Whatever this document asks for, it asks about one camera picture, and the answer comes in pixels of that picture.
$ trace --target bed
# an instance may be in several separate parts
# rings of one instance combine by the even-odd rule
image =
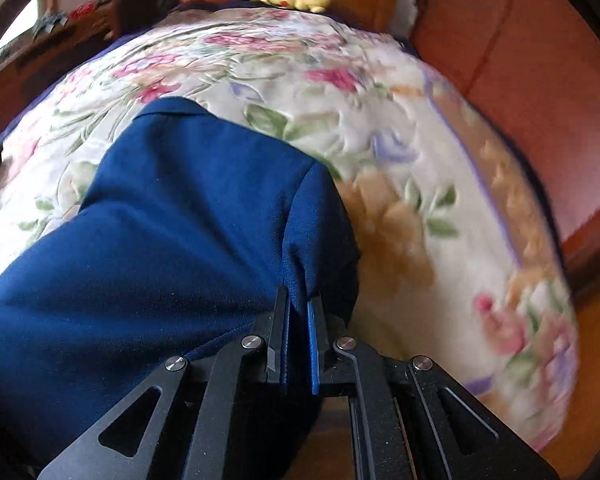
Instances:
[[[84,214],[101,160],[144,106],[182,96],[323,163],[361,252],[352,333],[387,356],[433,357],[542,449],[577,366],[552,220],[502,136],[383,34],[394,6],[334,0],[337,20],[189,6],[69,73],[4,140],[1,283]]]

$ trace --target red object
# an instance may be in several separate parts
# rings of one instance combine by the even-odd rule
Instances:
[[[96,10],[96,2],[91,0],[69,12],[69,19],[79,20],[81,17],[91,14],[94,10]]]

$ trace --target brown flower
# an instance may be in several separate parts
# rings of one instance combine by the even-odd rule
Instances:
[[[403,280],[427,287],[435,270],[425,248],[422,218],[400,199],[379,171],[336,182],[362,256],[360,285],[372,294],[391,297]]]

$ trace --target black metal bracket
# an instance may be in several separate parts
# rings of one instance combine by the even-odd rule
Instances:
[[[281,384],[286,289],[217,355],[170,358],[65,449],[41,480],[281,478],[324,397],[349,397],[356,480],[557,480],[505,424],[426,356],[380,356],[308,306],[313,396]]]

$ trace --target silver bolt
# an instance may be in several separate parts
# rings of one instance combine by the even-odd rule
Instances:
[[[341,337],[336,341],[336,346],[340,350],[353,350],[357,344],[358,342],[348,335]]]
[[[433,368],[433,361],[426,355],[416,355],[413,358],[413,366],[422,371],[431,370]]]
[[[187,360],[184,357],[174,356],[169,357],[164,364],[164,367],[167,368],[170,372],[177,372],[178,370],[182,370],[187,364]]]
[[[262,344],[262,338],[259,335],[246,335],[242,338],[242,348],[253,350]]]

